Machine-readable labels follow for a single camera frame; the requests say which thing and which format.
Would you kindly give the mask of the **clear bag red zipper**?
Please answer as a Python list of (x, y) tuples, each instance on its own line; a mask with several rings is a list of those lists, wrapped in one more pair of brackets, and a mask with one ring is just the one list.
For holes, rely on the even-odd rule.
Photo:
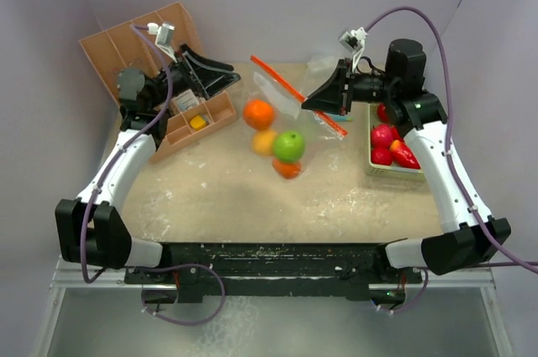
[[(269, 129), (277, 131), (277, 135), (288, 130), (295, 130), (304, 137), (305, 151), (303, 157), (296, 161), (302, 164), (300, 175), (304, 173), (316, 155), (334, 144), (339, 144), (348, 135), (348, 131), (334, 121), (328, 113), (302, 109), (301, 104), (306, 97), (273, 67), (254, 55), (251, 57), (249, 83), (240, 116), (249, 132), (250, 150), (253, 135), (260, 130), (255, 130), (245, 123), (242, 111), (245, 104), (252, 99), (260, 99), (273, 106), (276, 118)], [(273, 154), (259, 157), (268, 159), (271, 166), (272, 160), (276, 158)]]

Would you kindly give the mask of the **red fake apple with stem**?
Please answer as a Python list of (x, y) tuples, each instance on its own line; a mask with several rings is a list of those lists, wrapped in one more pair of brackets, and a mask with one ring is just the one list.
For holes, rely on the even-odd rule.
[(372, 148), (388, 149), (394, 141), (391, 127), (386, 124), (379, 124), (370, 133)]

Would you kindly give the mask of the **green fake fruit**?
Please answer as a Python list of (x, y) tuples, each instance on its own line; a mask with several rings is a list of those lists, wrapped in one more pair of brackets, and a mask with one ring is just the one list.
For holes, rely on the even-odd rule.
[(305, 151), (304, 137), (295, 130), (288, 130), (279, 134), (273, 142), (273, 155), (285, 163), (299, 161)]

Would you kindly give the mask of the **red yellow fake apple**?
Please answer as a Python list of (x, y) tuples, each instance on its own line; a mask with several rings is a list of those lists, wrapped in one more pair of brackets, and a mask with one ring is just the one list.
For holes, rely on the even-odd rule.
[(393, 156), (389, 149), (375, 147), (371, 151), (371, 162), (375, 165), (390, 166), (393, 163)]

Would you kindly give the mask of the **red fake pepper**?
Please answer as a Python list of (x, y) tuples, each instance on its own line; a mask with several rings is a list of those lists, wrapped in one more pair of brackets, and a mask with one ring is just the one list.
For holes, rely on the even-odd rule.
[(420, 164), (411, 149), (401, 140), (394, 140), (389, 147), (393, 160), (401, 167), (419, 170)]

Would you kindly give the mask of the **clear bag blue zipper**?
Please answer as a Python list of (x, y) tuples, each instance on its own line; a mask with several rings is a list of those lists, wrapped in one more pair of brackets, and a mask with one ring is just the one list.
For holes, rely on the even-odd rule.
[(339, 60), (337, 53), (317, 53), (312, 55), (307, 62), (305, 74), (303, 76), (300, 92), (307, 97), (333, 74)]

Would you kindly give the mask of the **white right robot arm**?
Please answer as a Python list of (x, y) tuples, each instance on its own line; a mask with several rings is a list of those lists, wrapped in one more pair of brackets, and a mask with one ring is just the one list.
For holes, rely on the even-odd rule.
[(511, 233), (505, 218), (495, 218), (477, 194), (451, 139), (449, 118), (439, 98), (424, 88), (426, 54), (421, 43), (396, 39), (388, 47), (382, 72), (354, 72), (339, 60), (329, 80), (302, 107), (344, 115), (354, 102), (385, 105), (391, 124), (416, 157), (440, 215), (441, 235), (403, 239), (380, 248), (375, 276), (393, 282), (408, 267), (426, 267), (438, 276), (479, 265), (496, 253)]

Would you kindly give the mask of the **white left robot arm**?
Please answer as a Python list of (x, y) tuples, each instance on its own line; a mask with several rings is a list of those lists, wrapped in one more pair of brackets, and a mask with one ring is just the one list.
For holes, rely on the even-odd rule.
[(168, 105), (192, 91), (210, 100), (240, 80), (233, 66), (195, 53), (188, 45), (154, 77), (127, 67), (117, 76), (120, 131), (99, 172), (73, 199), (62, 199), (55, 221), (63, 260), (120, 269), (144, 266), (155, 283), (170, 279), (173, 264), (158, 242), (131, 235), (120, 210), (142, 168), (163, 145), (171, 117)]

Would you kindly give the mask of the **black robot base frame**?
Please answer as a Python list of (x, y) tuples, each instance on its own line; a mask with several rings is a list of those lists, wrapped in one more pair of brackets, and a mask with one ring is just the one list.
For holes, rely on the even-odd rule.
[(130, 268), (125, 281), (170, 285), (179, 302), (204, 296), (344, 297), (399, 304), (421, 274), (387, 265), (376, 243), (165, 243), (156, 271)]

